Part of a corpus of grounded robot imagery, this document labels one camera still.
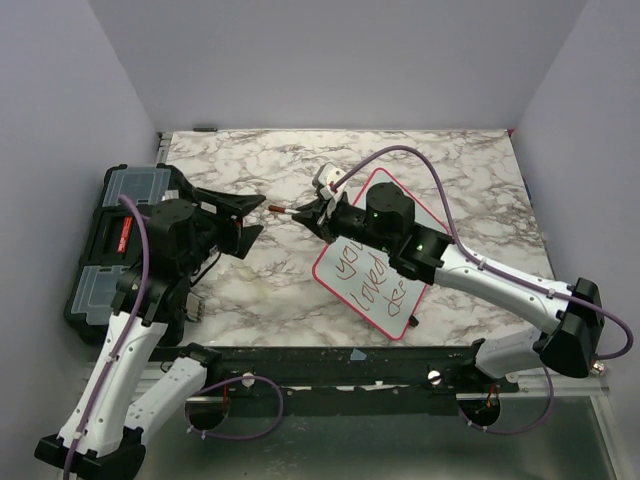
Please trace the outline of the pink framed whiteboard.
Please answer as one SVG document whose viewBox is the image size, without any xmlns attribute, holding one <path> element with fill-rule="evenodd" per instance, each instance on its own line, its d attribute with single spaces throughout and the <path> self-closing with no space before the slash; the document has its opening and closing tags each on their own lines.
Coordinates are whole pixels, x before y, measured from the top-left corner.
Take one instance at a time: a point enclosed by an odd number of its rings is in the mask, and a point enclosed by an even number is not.
<svg viewBox="0 0 640 480">
<path fill-rule="evenodd" d="M 387 338 L 402 339 L 429 287 L 389 266 L 386 253 L 344 237 L 324 247 L 314 279 Z"/>
</svg>

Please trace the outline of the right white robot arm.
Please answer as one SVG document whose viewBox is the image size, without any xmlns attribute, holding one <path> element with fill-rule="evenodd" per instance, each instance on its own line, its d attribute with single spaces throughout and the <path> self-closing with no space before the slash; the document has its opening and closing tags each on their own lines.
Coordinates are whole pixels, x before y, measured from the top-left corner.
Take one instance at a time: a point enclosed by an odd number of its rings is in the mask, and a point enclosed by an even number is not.
<svg viewBox="0 0 640 480">
<path fill-rule="evenodd" d="M 392 182 L 378 183 L 364 208 L 347 197 L 318 197 L 293 214 L 328 244 L 340 237 L 384 252 L 399 275 L 428 285 L 471 294 L 529 322 L 531 327 L 498 339 L 478 340 L 475 358 L 460 367 L 460 379 L 480 392 L 507 374 L 547 367 L 571 378 L 585 378 L 596 359 L 604 320 L 596 309 L 597 286 L 545 280 L 462 252 L 452 236 L 415 220 L 415 202 Z"/>
</svg>

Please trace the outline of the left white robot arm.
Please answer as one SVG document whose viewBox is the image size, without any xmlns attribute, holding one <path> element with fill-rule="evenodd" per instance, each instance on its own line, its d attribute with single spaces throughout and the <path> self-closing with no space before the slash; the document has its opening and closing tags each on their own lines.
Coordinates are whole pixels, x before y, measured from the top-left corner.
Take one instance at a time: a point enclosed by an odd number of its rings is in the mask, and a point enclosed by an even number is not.
<svg viewBox="0 0 640 480">
<path fill-rule="evenodd" d="M 193 276 L 214 253 L 246 257 L 263 228 L 243 220 L 265 199 L 196 188 L 143 215 L 120 195 L 138 226 L 141 253 L 117 281 L 106 337 L 80 400 L 60 431 L 39 441 L 37 459 L 65 479 L 132 479 L 151 438 L 186 399 L 220 387 L 219 354 L 192 345 L 141 397 L 134 395 L 161 341 L 182 338 Z"/>
</svg>

